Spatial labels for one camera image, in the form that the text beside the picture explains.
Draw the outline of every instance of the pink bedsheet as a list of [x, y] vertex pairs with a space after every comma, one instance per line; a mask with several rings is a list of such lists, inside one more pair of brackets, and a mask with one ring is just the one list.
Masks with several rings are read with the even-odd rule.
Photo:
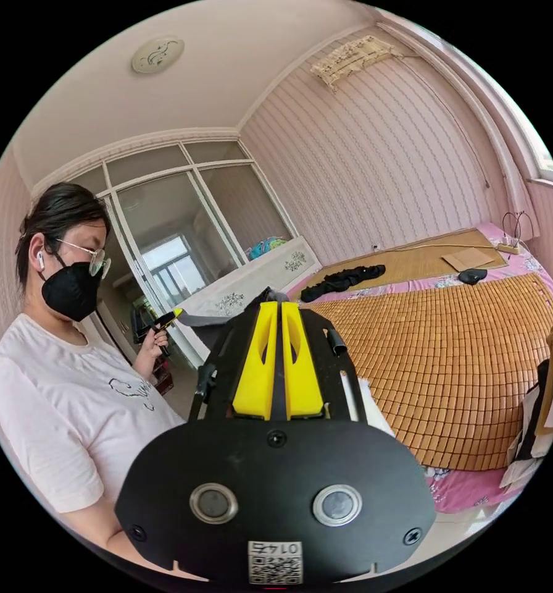
[[[497, 245], [502, 238], [502, 231], [493, 224], [483, 224], [478, 230], [493, 244]], [[501, 254], [508, 262], [506, 267], [489, 270], [483, 282], [501, 280], [510, 276], [518, 276], [535, 272], [542, 278], [544, 284], [553, 296], [553, 280], [538, 260], [527, 250], [522, 250], [521, 255]], [[307, 280], [289, 291], [294, 293]], [[459, 285], [457, 274], [423, 280], [399, 282], [375, 288], [363, 288], [343, 293], [329, 293], [313, 301], [321, 303], [349, 298], [374, 297], [392, 293], [425, 290], [427, 288], [446, 288]], [[435, 500], [435, 509], [438, 513], [460, 513], [469, 508], [492, 506], [503, 502], [519, 493], [519, 491], [506, 494], [505, 489], [499, 487], [504, 469], [489, 471], [459, 471], [440, 468], [423, 467], [426, 479]]]

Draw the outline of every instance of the screw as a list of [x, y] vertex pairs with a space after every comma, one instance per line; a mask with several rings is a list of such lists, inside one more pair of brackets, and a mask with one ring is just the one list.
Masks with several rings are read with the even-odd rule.
[[404, 536], [404, 545], [413, 545], [418, 542], [418, 540], [422, 537], [423, 531], [418, 527], [411, 529], [405, 536]]
[[283, 431], [270, 431], [268, 433], [267, 442], [269, 446], [278, 449], [287, 442], [287, 435]]
[[147, 539], [147, 534], [145, 533], [145, 530], [142, 527], [139, 527], [138, 525], [133, 525], [128, 530], [128, 535], [137, 542], [144, 542]]

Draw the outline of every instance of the woman's hand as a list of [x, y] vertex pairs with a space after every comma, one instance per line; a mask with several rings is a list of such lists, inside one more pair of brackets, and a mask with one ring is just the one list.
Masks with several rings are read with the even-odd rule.
[[165, 329], [162, 329], [159, 333], [156, 334], [156, 330], [152, 328], [149, 330], [149, 333], [147, 334], [147, 336], [145, 336], [145, 339], [143, 340], [143, 344], [141, 345], [141, 353], [147, 354], [153, 360], [155, 360], [161, 356], [162, 347], [167, 345], [168, 340]]

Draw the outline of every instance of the power strip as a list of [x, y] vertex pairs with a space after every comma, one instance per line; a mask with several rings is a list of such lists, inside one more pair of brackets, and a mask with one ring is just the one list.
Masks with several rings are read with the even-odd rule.
[[505, 253], [511, 253], [513, 255], [519, 255], [522, 252], [522, 249], [519, 247], [519, 245], [514, 247], [512, 245], [503, 245], [502, 243], [499, 243], [497, 245], [497, 249], [499, 251], [504, 251]]

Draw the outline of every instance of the straw mat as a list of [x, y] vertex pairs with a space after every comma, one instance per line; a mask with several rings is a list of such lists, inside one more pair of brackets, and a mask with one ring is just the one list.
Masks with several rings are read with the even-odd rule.
[[373, 288], [376, 286], [385, 286], [386, 284], [395, 284], [396, 282], [409, 282], [410, 280], [424, 280], [435, 278], [447, 274], [456, 274], [457, 272], [444, 259], [444, 255], [463, 251], [464, 247], [444, 247], [443, 245], [454, 244], [464, 246], [479, 247], [484, 255], [492, 257], [493, 260], [488, 264], [478, 266], [484, 269], [496, 269], [507, 265], [500, 251], [489, 249], [492, 247], [490, 241], [477, 229], [468, 229], [440, 235], [425, 241], [410, 243], [404, 245], [402, 249], [407, 251], [379, 251], [360, 258], [348, 259], [332, 266], [324, 267], [314, 274], [303, 286], [300, 286], [291, 298], [297, 300], [300, 298], [301, 290], [308, 286], [314, 286], [324, 280], [328, 274], [335, 274], [345, 269], [352, 269], [357, 266], [376, 266], [383, 264], [386, 266], [385, 274], [373, 280], [366, 280], [353, 286], [349, 290], [359, 290], [362, 288]]
[[520, 402], [549, 355], [553, 299], [539, 276], [302, 307], [332, 321], [420, 463], [507, 466], [522, 427]]

